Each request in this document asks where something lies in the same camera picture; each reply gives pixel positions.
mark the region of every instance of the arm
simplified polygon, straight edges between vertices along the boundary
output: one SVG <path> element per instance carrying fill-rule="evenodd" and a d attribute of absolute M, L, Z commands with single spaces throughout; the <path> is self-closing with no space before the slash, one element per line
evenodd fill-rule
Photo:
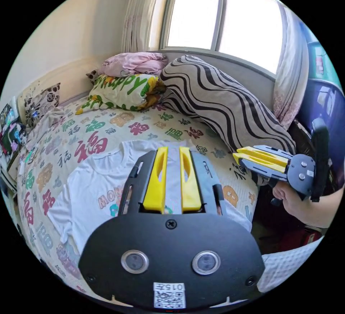
<path fill-rule="evenodd" d="M 286 182 L 279 181 L 273 189 L 276 198 L 283 200 L 285 210 L 307 225 L 328 228 L 338 210 L 344 187 L 337 192 L 320 197 L 319 202 L 301 200 Z"/>
<path fill-rule="evenodd" d="M 328 228 L 338 210 L 343 193 L 344 186 L 329 196 L 320 197 L 318 203 L 309 200 L 310 210 L 301 213 L 300 221 L 315 227 Z"/>

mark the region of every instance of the bedspread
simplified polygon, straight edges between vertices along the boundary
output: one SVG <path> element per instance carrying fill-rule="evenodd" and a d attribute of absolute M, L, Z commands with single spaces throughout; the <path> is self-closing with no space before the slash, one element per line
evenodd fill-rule
<path fill-rule="evenodd" d="M 63 110 L 63 114 L 57 123 L 48 129 L 42 124 L 46 130 L 36 131 L 36 136 L 40 136 L 37 154 L 31 164 L 25 164 L 17 180 L 18 204 L 28 246 L 68 286 L 106 301 L 94 294 L 83 280 L 73 239 L 69 237 L 65 244 L 60 242 L 47 212 L 68 175 L 83 160 L 92 154 L 113 150 L 121 141 L 191 139 L 197 150 L 207 155 L 214 165 L 225 199 L 252 221 L 258 188 L 209 127 L 161 105 L 141 112 L 105 109 L 75 115 L 81 102 L 83 99 L 61 108 L 59 112 Z M 27 155 L 28 151 L 23 148 L 20 158 L 25 159 Z"/>

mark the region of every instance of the green printed pillow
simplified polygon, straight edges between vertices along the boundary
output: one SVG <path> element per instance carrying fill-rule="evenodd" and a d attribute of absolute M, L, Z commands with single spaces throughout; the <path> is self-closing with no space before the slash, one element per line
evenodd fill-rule
<path fill-rule="evenodd" d="M 76 114 L 107 108 L 122 108 L 129 111 L 139 111 L 151 106 L 159 100 L 159 92 L 165 86 L 158 76 L 139 74 L 125 78 L 100 75 Z"/>

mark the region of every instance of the screw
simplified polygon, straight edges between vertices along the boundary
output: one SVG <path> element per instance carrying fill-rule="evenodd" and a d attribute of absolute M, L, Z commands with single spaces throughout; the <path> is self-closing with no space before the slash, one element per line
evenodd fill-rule
<path fill-rule="evenodd" d="M 177 222 L 175 220 L 167 220 L 165 226 L 168 229 L 175 229 L 177 227 Z"/>
<path fill-rule="evenodd" d="M 255 284 L 255 282 L 256 282 L 256 277 L 251 276 L 245 281 L 245 285 L 246 286 L 252 286 L 253 284 Z"/>
<path fill-rule="evenodd" d="M 88 276 L 86 276 L 86 279 L 87 279 L 90 283 L 93 283 L 93 282 L 96 280 L 96 278 L 95 278 L 93 275 L 88 275 Z"/>

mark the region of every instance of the zebra striped pillow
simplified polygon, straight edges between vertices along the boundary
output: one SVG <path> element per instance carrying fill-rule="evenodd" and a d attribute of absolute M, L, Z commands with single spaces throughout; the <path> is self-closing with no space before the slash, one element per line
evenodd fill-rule
<path fill-rule="evenodd" d="M 194 56 L 173 60 L 161 72 L 162 104 L 208 124 L 229 147 L 268 145 L 291 154 L 295 142 L 273 113 L 229 75 Z"/>

